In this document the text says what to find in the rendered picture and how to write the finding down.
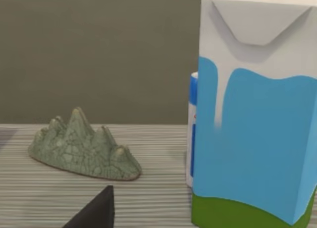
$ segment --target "striped placemat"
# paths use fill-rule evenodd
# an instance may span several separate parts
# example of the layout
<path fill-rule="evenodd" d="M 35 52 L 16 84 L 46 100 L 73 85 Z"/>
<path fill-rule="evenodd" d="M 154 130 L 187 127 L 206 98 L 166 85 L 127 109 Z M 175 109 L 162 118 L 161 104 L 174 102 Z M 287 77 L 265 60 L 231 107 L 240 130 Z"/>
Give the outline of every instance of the striped placemat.
<path fill-rule="evenodd" d="M 0 228 L 60 228 L 103 188 L 115 194 L 115 228 L 193 228 L 185 184 L 186 126 L 109 125 L 143 168 L 136 181 L 88 178 L 28 157 L 45 125 L 0 125 Z M 317 207 L 310 228 L 317 228 Z"/>

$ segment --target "white bottle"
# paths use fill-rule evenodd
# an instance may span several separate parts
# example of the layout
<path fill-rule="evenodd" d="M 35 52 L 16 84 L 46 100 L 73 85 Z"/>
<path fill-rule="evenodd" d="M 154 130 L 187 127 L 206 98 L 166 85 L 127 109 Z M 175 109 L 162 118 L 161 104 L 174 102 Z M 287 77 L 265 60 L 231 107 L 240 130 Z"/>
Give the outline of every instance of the white bottle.
<path fill-rule="evenodd" d="M 192 187 L 193 174 L 194 174 L 197 82 L 198 82 L 198 72 L 192 73 L 190 77 L 190 90 L 189 90 L 187 155 L 186 155 L 186 183 L 189 187 Z"/>

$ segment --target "triangular flap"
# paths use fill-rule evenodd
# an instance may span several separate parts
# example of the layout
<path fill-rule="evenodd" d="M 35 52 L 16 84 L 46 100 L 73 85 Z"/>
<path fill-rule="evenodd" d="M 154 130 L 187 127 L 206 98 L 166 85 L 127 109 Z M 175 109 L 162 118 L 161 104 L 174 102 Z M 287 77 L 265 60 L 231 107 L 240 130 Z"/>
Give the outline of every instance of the triangular flap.
<path fill-rule="evenodd" d="M 107 186 L 63 228 L 113 228 L 113 186 Z"/>
<path fill-rule="evenodd" d="M 304 4 L 276 4 L 247 0 L 212 1 L 239 42 L 258 46 L 272 42 L 311 8 Z"/>

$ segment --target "gray wall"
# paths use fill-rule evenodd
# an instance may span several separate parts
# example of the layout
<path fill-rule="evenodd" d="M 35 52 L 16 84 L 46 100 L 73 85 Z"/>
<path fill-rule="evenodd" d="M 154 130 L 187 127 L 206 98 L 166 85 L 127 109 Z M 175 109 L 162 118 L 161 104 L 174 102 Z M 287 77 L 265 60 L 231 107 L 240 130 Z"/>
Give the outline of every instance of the gray wall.
<path fill-rule="evenodd" d="M 200 0 L 0 0 L 0 123 L 186 123 Z"/>

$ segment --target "table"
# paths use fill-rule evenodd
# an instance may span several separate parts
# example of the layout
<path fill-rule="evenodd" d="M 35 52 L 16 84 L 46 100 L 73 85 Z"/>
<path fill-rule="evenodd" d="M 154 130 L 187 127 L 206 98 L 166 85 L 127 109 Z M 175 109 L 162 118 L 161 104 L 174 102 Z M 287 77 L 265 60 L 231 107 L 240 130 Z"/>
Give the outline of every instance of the table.
<path fill-rule="evenodd" d="M 59 171 L 29 158 L 27 147 L 44 126 L 0 125 L 0 228 L 60 228 L 110 184 L 115 228 L 195 227 L 185 184 L 186 126 L 108 125 L 143 168 L 130 182 Z M 309 228 L 317 228 L 316 206 Z"/>

